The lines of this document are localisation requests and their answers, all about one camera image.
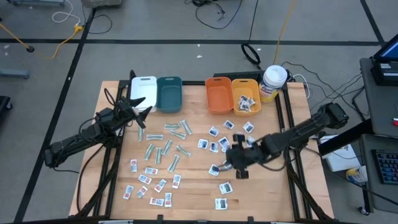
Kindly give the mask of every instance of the wheel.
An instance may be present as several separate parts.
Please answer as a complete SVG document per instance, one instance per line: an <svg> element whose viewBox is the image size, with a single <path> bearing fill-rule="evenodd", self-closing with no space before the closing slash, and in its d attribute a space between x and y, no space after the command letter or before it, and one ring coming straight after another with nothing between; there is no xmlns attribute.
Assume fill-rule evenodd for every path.
<svg viewBox="0 0 398 224"><path fill-rule="evenodd" d="M12 104L10 102L8 102L6 108L7 108L7 110L11 110L12 109Z"/></svg>
<svg viewBox="0 0 398 224"><path fill-rule="evenodd" d="M365 209L364 207L359 207L359 208L358 208L358 211L359 211L362 215L369 216L369 214L370 214L368 211L366 211L366 209Z"/></svg>

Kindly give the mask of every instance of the computer screen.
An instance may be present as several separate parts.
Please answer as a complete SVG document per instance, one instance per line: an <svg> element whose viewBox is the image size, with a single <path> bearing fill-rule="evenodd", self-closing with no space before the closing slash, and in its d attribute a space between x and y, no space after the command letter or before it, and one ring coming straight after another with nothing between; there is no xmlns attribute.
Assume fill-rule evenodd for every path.
<svg viewBox="0 0 398 224"><path fill-rule="evenodd" d="M380 54L381 57L398 59L398 40Z"/></svg>

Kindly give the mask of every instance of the wooden tabletop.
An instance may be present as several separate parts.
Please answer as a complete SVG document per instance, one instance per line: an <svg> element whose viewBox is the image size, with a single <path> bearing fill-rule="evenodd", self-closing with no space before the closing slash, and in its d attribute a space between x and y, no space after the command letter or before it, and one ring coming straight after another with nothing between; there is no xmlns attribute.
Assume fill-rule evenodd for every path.
<svg viewBox="0 0 398 224"><path fill-rule="evenodd" d="M288 86L294 121L298 124L310 117L305 91L302 83L289 83ZM103 94L103 89L107 88L112 95L116 96L117 87L118 82L108 81L102 83L96 111L105 107L111 108ZM282 96L281 100L282 109L285 113ZM286 127L289 127L286 113L284 118ZM171 136L168 130L164 129L165 123L179 123L183 119L187 120L193 130L193 134L187 135L184 141L176 136ZM235 125L232 130L223 127L223 123L227 119ZM199 149L197 148L198 140L207 139L209 142L217 142L226 136L231 143L234 133L244 133L242 126L247 121L254 125L254 131L250 136L255 139L266 134L279 132L279 122L274 102L263 103L261 111L254 116L236 116L232 111L225 115L211 115L206 108L205 87L183 86L183 107L181 112L175 114L155 112L151 113L146 119L145 136L146 134L163 134L163 141L146 141L144 137L144 140L139 142L137 124L134 123L131 128L126 128L111 218L155 220L157 215L161 214L164 216L164 220L244 221L248 219L248 216L253 216L255 221L294 221L286 170L271 172L255 164L248 167L250 178L246 180L237 180L234 170L220 173L217 177L208 173L212 164L220 164L225 160L225 153L221 151L213 153L208 149ZM217 138L208 134L212 126L220 131ZM154 144L156 147L164 147L168 139L171 139L174 143L168 156L162 157L160 165L155 165L155 153L152 154L149 161L144 160L144 154L149 144ZM175 150L178 144L192 152L190 158ZM314 141L310 141L308 147L318 150ZM82 166L97 148L99 148L99 145L85 151ZM170 173L167 171L167 167L172 163L174 154L180 156L180 161L174 173ZM103 156L104 150L101 150L90 161L83 174L80 196L81 207L90 199L98 186ZM325 213L332 217L333 211L320 158L316 154L305 150L302 151L301 156L308 191ZM131 172L130 159L138 160L138 172ZM280 157L267 165L278 168L282 164L283 160ZM143 186L143 183L138 181L138 177L140 174L145 174L145 167L158 168L159 173L158 175L146 175L152 178L152 182L150 185L146 185L149 190L143 198L139 199L136 193ZM179 189L172 188L174 174L182 176ZM157 193L154 187L161 179L165 179L167 183L163 190ZM233 192L222 195L218 186L225 182L231 183ZM134 186L129 200L123 199L127 185ZM164 198L167 192L172 193L172 208L149 205L151 197ZM105 190L100 214L104 213L107 196L108 191ZM215 210L215 198L227 198L228 209ZM299 202L302 201L302 196L298 190L297 198ZM300 203L300 207L300 214L304 217L302 203ZM70 214L72 215L76 212L75 192Z"/></svg>

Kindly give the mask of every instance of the keyboard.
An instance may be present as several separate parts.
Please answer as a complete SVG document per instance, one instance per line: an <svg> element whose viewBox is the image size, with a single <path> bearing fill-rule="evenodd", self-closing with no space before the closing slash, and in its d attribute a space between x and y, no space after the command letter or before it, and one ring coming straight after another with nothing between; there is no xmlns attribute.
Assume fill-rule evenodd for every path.
<svg viewBox="0 0 398 224"><path fill-rule="evenodd" d="M373 149L372 154L381 183L398 185L398 150Z"/></svg>

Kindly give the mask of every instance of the plastic bin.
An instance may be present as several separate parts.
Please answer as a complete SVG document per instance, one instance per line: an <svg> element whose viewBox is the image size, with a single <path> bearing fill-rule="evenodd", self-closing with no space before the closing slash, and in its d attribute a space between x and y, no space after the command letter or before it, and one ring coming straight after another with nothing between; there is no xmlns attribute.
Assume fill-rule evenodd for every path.
<svg viewBox="0 0 398 224"><path fill-rule="evenodd" d="M182 80L180 77L157 79L157 109L162 113L177 113L182 107Z"/></svg>
<svg viewBox="0 0 398 224"><path fill-rule="evenodd" d="M239 78L232 81L232 92L234 98L234 113L239 116L252 116L261 110L261 101L259 94L259 84L253 79ZM256 102L251 107L251 111L239 110L239 97L245 95L253 98Z"/></svg>
<svg viewBox="0 0 398 224"><path fill-rule="evenodd" d="M205 82L207 108L211 114L226 114L234 106L231 80L226 77L208 78Z"/></svg>
<svg viewBox="0 0 398 224"><path fill-rule="evenodd" d="M145 100L135 107L143 111L152 106L151 113L156 111L157 84L156 77L136 77L131 80L130 99L145 97Z"/></svg>

